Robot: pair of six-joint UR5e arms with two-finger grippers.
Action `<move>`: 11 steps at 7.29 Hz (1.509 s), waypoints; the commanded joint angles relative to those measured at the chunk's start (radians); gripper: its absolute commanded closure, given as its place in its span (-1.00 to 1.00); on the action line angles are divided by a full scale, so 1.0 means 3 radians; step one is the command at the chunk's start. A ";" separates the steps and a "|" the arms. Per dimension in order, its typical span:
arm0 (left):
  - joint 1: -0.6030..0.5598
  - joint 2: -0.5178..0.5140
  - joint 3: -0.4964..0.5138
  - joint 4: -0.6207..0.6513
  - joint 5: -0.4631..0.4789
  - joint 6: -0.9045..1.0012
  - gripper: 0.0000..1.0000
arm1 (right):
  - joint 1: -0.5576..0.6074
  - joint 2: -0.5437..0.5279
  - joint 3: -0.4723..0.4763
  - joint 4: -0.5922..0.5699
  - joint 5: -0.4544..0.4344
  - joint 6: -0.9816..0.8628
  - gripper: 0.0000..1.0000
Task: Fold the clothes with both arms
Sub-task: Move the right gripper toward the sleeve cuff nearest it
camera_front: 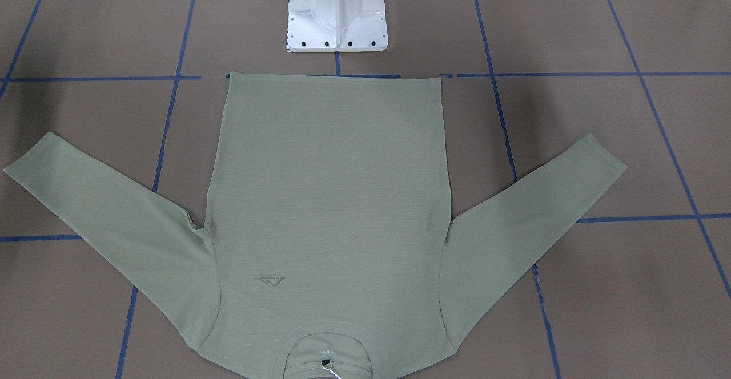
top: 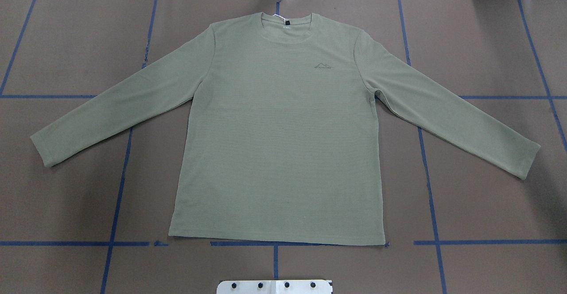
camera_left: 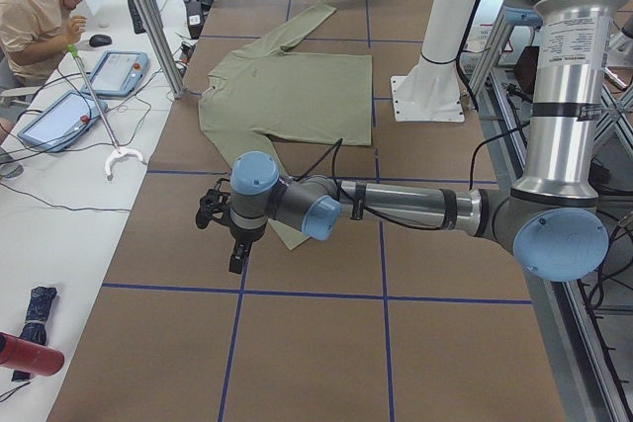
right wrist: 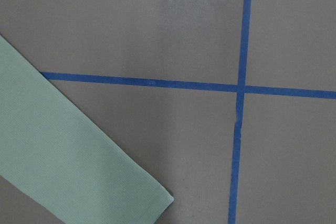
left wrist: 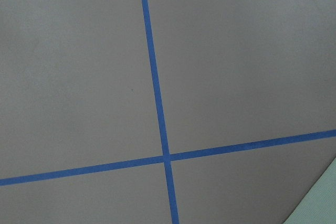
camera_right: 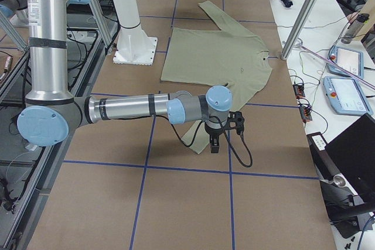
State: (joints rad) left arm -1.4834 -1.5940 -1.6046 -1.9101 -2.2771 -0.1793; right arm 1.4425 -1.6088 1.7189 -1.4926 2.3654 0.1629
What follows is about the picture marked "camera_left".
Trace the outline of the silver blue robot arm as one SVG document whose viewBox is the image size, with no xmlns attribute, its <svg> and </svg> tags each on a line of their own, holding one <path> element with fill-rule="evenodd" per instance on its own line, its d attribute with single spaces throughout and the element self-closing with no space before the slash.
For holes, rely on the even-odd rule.
<svg viewBox="0 0 633 422">
<path fill-rule="evenodd" d="M 201 198 L 196 224 L 229 230 L 234 273 L 268 227 L 295 246 L 325 240 L 341 217 L 372 216 L 487 239 L 544 280 L 584 277 L 601 267 L 611 246 L 589 168 L 612 17 L 627 1 L 504 0 L 508 22 L 541 30 L 529 119 L 507 128 L 527 134 L 526 161 L 508 190 L 467 192 L 346 181 L 312 170 L 287 175 L 276 138 L 321 143 L 328 159 L 342 145 L 371 141 L 371 58 L 297 49 L 333 13 L 314 4 L 211 71 L 200 127 L 231 173 L 228 191 L 214 186 Z"/>
</svg>

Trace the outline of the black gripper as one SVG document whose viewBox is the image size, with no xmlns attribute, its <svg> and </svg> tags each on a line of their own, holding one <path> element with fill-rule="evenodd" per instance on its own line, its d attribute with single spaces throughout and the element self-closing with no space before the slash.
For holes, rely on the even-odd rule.
<svg viewBox="0 0 633 422">
<path fill-rule="evenodd" d="M 230 227 L 230 192 L 223 191 L 223 183 L 229 179 L 220 178 L 213 188 L 199 200 L 199 208 L 195 215 L 195 223 L 199 229 L 206 229 L 211 222 Z M 228 270 L 234 274 L 241 274 L 249 259 L 249 243 L 236 240 L 229 258 Z"/>
</svg>

